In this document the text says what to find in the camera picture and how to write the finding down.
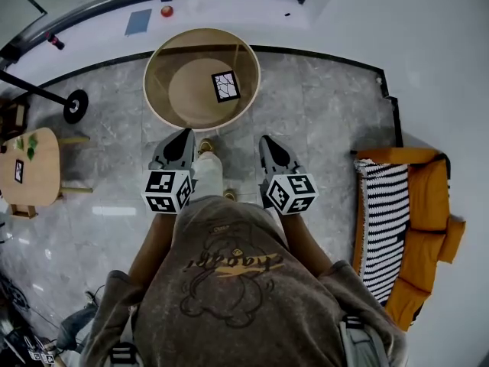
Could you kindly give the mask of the black white striped blanket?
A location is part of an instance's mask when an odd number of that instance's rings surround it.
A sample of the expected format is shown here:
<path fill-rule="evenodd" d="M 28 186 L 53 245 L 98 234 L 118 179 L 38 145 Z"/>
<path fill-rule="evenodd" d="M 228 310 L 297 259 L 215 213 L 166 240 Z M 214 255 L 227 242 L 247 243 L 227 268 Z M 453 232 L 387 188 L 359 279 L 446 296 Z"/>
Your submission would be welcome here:
<path fill-rule="evenodd" d="M 408 167 L 356 160 L 359 177 L 358 275 L 385 305 L 399 273 L 410 221 Z"/>

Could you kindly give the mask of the black coat stand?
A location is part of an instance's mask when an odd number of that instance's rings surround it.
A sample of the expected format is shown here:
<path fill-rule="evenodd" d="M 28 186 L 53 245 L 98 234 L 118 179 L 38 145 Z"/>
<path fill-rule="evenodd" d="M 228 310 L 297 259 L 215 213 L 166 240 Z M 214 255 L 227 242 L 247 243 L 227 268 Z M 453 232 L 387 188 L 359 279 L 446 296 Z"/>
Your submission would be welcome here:
<path fill-rule="evenodd" d="M 78 123 L 85 116 L 88 109 L 89 97 L 88 94 L 82 89 L 74 90 L 67 98 L 63 98 L 62 96 L 58 96 L 57 94 L 42 89 L 39 86 L 35 86 L 29 82 L 21 80 L 16 76 L 5 72 L 4 70 L 0 70 L 0 80 L 33 93 L 34 95 L 62 105 L 63 117 L 65 121 L 71 125 Z"/>

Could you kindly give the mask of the round glass coffee table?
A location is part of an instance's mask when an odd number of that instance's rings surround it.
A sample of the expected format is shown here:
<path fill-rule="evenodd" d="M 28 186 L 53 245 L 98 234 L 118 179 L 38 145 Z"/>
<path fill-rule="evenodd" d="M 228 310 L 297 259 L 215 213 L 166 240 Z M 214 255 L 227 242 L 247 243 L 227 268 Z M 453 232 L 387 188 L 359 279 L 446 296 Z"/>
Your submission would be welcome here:
<path fill-rule="evenodd" d="M 218 103 L 211 75 L 233 70 L 241 98 Z M 152 54 L 144 71 L 149 109 L 174 128 L 198 132 L 239 119 L 257 98 L 261 68 L 256 53 L 237 35 L 214 28 L 177 34 Z"/>

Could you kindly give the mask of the green leaf sprig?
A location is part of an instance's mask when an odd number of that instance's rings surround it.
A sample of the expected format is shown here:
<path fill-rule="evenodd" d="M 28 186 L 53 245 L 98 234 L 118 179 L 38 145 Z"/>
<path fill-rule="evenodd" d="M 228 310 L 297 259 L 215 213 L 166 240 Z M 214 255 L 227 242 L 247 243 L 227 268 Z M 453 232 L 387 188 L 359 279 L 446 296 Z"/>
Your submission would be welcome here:
<path fill-rule="evenodd" d="M 28 160 L 31 161 L 35 156 L 37 144 L 37 135 L 33 133 L 27 138 L 25 138 L 24 136 L 18 136 L 17 138 L 15 138 L 13 148 L 19 151 L 23 151 L 27 155 Z"/>

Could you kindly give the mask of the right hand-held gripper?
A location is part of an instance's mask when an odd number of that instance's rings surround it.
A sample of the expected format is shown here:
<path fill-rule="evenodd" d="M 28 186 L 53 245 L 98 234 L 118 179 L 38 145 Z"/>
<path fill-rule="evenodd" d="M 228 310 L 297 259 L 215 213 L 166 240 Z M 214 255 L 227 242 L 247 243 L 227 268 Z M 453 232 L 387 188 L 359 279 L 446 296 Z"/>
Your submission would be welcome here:
<path fill-rule="evenodd" d="M 259 140 L 261 166 L 268 175 L 258 185 L 264 208 L 280 215 L 304 213 L 319 196 L 313 175 L 307 173 L 293 150 L 269 135 Z"/>

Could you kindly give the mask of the black framed picture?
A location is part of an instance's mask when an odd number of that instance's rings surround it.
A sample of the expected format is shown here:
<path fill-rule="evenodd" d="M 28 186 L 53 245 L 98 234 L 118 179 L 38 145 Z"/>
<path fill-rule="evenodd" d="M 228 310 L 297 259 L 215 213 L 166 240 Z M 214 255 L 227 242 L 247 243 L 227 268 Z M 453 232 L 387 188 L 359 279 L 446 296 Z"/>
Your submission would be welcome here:
<path fill-rule="evenodd" d="M 233 70 L 214 73 L 211 78 L 218 103 L 241 98 L 238 81 Z"/>

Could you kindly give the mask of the blue flat pad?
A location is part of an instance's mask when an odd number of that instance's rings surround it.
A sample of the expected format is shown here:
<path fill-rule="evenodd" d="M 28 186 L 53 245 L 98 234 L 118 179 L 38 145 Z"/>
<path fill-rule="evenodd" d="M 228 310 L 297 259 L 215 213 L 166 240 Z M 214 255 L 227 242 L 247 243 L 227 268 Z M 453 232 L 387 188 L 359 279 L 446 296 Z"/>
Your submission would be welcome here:
<path fill-rule="evenodd" d="M 129 37 L 134 34 L 145 33 L 151 18 L 151 13 L 151 9 L 133 11 L 128 19 L 125 36 Z"/>

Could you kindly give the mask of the person's brown printed t-shirt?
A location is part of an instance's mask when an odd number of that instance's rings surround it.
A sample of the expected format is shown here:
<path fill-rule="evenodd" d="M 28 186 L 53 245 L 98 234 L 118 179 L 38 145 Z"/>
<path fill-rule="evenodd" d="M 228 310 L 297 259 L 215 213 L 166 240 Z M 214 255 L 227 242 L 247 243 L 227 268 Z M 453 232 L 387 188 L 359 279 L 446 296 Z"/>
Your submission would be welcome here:
<path fill-rule="evenodd" d="M 148 288 L 111 271 L 80 367 L 406 367 L 404 333 L 346 261 L 312 275 L 265 210 L 222 196 L 176 216 Z"/>

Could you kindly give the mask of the spare gripper device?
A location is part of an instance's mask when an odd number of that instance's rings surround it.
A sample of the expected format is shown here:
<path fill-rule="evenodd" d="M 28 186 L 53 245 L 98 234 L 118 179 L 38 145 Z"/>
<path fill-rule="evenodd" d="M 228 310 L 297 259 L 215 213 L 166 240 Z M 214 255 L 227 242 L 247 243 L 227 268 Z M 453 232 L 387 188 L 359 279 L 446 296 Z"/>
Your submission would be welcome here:
<path fill-rule="evenodd" d="M 23 338 L 32 360 L 42 362 L 46 367 L 56 367 L 55 353 L 38 337 L 24 335 Z"/>

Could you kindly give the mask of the person's right forearm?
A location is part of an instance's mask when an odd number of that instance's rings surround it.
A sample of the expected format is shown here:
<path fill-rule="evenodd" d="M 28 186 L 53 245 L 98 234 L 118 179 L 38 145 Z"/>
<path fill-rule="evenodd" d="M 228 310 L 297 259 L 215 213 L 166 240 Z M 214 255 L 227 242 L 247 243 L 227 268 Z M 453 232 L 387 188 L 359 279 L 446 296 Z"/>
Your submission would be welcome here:
<path fill-rule="evenodd" d="M 329 271 L 333 264 L 317 244 L 300 214 L 279 215 L 290 253 L 315 277 Z"/>

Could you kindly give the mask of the person's left forearm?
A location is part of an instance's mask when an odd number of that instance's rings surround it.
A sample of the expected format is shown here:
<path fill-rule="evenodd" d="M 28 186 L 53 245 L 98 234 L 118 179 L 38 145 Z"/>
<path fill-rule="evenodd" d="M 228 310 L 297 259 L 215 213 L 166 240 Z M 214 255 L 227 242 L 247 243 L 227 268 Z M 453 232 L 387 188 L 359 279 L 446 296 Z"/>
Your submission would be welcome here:
<path fill-rule="evenodd" d="M 170 251 L 176 215 L 157 214 L 128 272 L 129 278 L 148 288 Z"/>

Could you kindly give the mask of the orange sofa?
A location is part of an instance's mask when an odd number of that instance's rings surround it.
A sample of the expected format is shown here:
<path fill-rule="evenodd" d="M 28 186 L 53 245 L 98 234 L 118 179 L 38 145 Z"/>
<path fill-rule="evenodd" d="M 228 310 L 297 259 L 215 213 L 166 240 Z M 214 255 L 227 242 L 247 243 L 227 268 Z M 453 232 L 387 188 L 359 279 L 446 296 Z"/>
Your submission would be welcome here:
<path fill-rule="evenodd" d="M 437 264 L 454 261 L 465 233 L 465 221 L 450 213 L 451 164 L 445 154 L 432 148 L 378 148 L 356 151 L 353 155 L 354 165 L 356 160 L 370 159 L 375 164 L 405 164 L 408 167 L 410 221 L 400 273 L 387 303 L 381 305 L 392 321 L 407 331 L 432 294 Z M 359 203 L 358 177 L 358 214 L 352 263 L 357 274 L 361 230 Z"/>

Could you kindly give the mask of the dark wooden chair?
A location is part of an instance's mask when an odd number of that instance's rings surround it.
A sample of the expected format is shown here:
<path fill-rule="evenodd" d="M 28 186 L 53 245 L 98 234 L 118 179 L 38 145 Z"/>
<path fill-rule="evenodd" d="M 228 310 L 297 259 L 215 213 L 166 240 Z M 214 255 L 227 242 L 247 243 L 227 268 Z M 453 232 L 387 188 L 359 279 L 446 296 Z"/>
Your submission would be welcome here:
<path fill-rule="evenodd" d="M 0 98 L 0 138 L 9 140 L 21 135 L 27 128 L 29 105 Z"/>

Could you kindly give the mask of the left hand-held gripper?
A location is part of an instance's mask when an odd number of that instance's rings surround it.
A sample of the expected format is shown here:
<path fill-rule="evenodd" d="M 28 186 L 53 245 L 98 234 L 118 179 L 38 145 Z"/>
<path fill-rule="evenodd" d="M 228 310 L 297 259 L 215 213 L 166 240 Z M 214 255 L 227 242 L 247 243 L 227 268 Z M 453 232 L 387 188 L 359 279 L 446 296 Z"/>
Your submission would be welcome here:
<path fill-rule="evenodd" d="M 153 213 L 178 215 L 194 191 L 196 138 L 191 128 L 167 136 L 154 150 L 143 173 L 141 197 Z"/>

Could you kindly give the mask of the wooden side table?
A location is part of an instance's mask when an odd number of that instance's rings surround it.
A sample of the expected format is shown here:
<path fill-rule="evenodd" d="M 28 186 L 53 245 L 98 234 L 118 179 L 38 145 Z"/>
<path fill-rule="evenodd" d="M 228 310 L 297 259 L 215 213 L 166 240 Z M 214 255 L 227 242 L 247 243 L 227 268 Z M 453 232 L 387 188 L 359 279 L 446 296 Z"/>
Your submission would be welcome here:
<path fill-rule="evenodd" d="M 58 138 L 49 128 L 39 128 L 19 136 L 35 133 L 37 147 L 29 161 L 23 151 L 13 148 L 14 139 L 0 145 L 0 194 L 13 216 L 32 219 L 38 206 L 50 206 L 65 193 L 91 193 L 91 187 L 64 187 L 61 183 L 60 147 L 88 142 L 86 136 Z M 24 162 L 23 183 L 15 181 L 15 161 Z"/>

